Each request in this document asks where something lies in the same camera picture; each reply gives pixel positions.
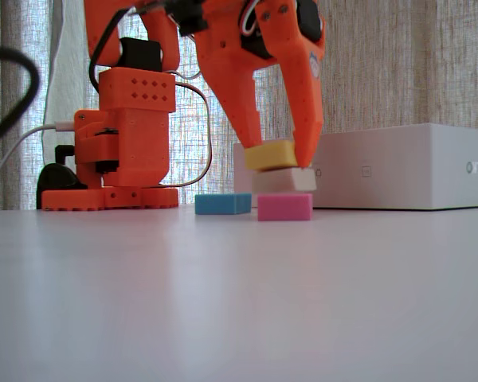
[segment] white table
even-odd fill
[[[478,381],[478,209],[0,212],[8,381]]]

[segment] white cable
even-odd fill
[[[185,183],[179,183],[177,185],[155,185],[151,188],[153,189],[166,189],[166,188],[172,188],[172,187],[186,187],[187,185],[193,185],[197,183],[198,181],[202,180],[205,175],[209,172],[209,168],[211,163],[213,162],[213,139],[211,137],[211,126],[210,126],[210,109],[209,109],[209,103],[207,101],[206,96],[204,93],[202,93],[198,88],[196,88],[193,85],[189,84],[184,84],[183,82],[176,82],[175,83],[177,86],[180,86],[181,88],[186,88],[190,89],[191,91],[197,93],[199,96],[202,97],[204,100],[204,103],[206,104],[206,109],[207,109],[207,163],[205,169],[192,181],[187,181]]]
[[[167,70],[165,73],[175,74],[176,76],[179,76],[179,77],[181,77],[183,80],[186,80],[186,81],[195,80],[195,79],[197,79],[197,78],[202,74],[201,71],[198,71],[197,74],[186,77],[186,76],[184,76],[183,74],[177,72],[176,70]]]
[[[13,152],[18,148],[18,146],[30,135],[37,133],[38,131],[46,131],[46,130],[55,130],[56,126],[55,125],[43,125],[40,127],[36,127],[35,129],[32,129],[30,131],[27,131],[24,133],[14,144],[14,146],[11,147],[9,151],[7,151],[7,154],[3,157],[2,161],[0,162],[0,173],[2,172],[4,166],[6,165],[7,161],[9,161],[9,158],[13,154]]]
[[[241,23],[241,33],[245,36],[251,36],[255,31],[255,28],[258,27],[258,21],[255,20],[250,29],[246,29],[246,24],[248,24],[249,17],[251,16],[253,10],[255,9],[259,1],[260,0],[252,0],[249,6],[245,9],[245,13],[243,15]]]

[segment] white block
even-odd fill
[[[304,193],[317,189],[315,171],[292,167],[257,172],[252,178],[253,193]]]

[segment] curtain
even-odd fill
[[[42,124],[48,83],[50,15],[49,0],[0,0],[0,45],[21,50],[41,72],[39,93],[17,126],[0,142],[0,160],[24,131]],[[29,86],[26,71],[15,64],[0,63],[0,119]],[[0,177],[0,209],[32,207],[33,187],[42,162],[38,137],[28,139],[10,159]]]
[[[327,21],[323,132],[425,122],[478,129],[478,0],[319,0],[319,8]],[[146,37],[138,18],[127,18],[120,30]],[[0,1],[0,44],[22,49],[42,73],[40,95],[20,126],[0,142],[0,157],[20,131],[43,119],[72,119],[79,108],[97,107],[87,78],[84,33],[82,1]],[[179,71],[195,73],[192,42],[181,39],[180,49]],[[0,117],[27,86],[26,77],[0,65]],[[263,137],[290,138],[292,117],[280,70],[259,71],[255,81]],[[210,101],[214,163],[204,180],[181,190],[181,203],[192,202],[195,193],[233,190],[237,138],[205,81],[191,83]],[[203,103],[190,91],[177,94],[166,183],[196,177],[206,162]],[[0,209],[31,209],[43,160],[52,162],[55,145],[71,141],[70,134],[47,132],[22,146],[0,179]]]

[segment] black wire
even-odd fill
[[[14,106],[8,115],[0,121],[0,139],[9,131],[14,124],[22,117],[30,104],[35,99],[39,90],[39,71],[35,64],[16,49],[0,47],[0,60],[20,64],[30,74],[30,86],[23,98]]]
[[[122,20],[122,18],[127,12],[129,12],[129,8],[118,10],[115,13],[113,18],[108,23],[108,26],[104,30],[103,35],[99,39],[99,42],[97,43],[96,48],[94,49],[94,53],[90,57],[90,65],[88,66],[88,78],[90,79],[90,82],[92,82],[92,86],[96,89],[96,92],[98,93],[99,93],[99,84],[97,83],[97,80],[96,80],[97,61],[99,60],[99,57],[101,56],[101,53],[104,50],[104,47],[108,43],[108,40],[112,36],[113,31],[115,30],[120,20]]]

